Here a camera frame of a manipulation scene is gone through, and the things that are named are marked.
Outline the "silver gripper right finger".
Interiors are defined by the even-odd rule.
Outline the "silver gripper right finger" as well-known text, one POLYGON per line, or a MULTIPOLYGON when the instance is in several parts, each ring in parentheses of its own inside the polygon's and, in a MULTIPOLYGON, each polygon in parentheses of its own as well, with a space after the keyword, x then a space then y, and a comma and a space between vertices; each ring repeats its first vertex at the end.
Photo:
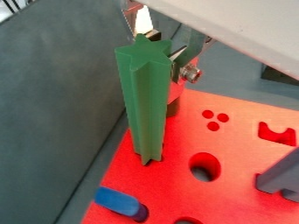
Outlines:
POLYGON ((217 39, 190 28, 186 32, 187 44, 182 46, 171 55, 173 61, 173 81, 189 81, 195 83, 202 76, 202 70, 193 64, 209 48, 217 43, 217 39))

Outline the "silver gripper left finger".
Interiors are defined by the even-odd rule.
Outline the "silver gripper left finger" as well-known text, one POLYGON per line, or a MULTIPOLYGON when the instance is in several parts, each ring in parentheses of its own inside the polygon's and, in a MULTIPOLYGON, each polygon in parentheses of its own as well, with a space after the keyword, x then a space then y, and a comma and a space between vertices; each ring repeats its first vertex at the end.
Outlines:
POLYGON ((162 33, 155 29, 149 7, 135 0, 121 0, 122 11, 134 36, 145 34, 151 41, 162 39, 162 33))

